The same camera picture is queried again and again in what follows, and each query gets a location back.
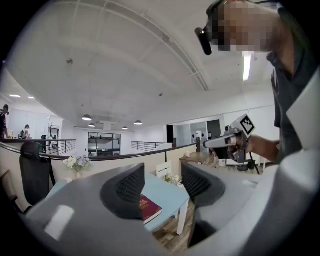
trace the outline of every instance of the black mesh chair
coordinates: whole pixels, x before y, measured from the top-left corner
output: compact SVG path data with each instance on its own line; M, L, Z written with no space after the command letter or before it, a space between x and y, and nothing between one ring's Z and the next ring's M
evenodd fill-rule
M20 168L23 191L27 202L34 206L45 199L52 186L56 184L51 160L39 156L40 144L25 142L21 147Z

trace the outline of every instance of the light blue table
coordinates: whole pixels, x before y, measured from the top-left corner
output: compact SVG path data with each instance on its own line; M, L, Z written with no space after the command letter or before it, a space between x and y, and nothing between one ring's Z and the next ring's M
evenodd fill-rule
M177 234L181 235L184 229L189 204L189 195L187 191L183 188L179 188L165 182L164 180L147 172L145 172L144 177L145 185L141 194L145 195L162 208L162 213L144 225L144 227L148 231L152 231L161 226L180 209ZM68 182L66 180L58 181L50 190L46 200L56 194L67 184Z

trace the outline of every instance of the potted plant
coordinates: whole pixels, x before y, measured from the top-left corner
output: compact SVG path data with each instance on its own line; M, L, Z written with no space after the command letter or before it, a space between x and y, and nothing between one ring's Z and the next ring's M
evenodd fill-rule
M83 156L70 156L68 159L65 159L63 163L71 170L75 170L76 178L81 178L81 171L87 168L90 164L90 160L87 157Z

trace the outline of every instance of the red book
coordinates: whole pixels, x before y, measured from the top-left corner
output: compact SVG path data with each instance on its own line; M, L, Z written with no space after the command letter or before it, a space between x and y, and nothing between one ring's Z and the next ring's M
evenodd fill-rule
M143 194L140 196L140 210L143 224L147 224L162 213L162 208Z

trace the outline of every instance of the chair backrest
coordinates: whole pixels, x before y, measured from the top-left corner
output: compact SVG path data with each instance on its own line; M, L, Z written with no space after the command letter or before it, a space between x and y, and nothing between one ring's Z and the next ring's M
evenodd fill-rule
M50 191L51 162L39 156L39 147L40 144L33 141L25 142L21 147L23 191L26 200L32 206L46 198Z
M172 175L171 161L158 164L155 167L155 173L158 178L163 179L167 174Z

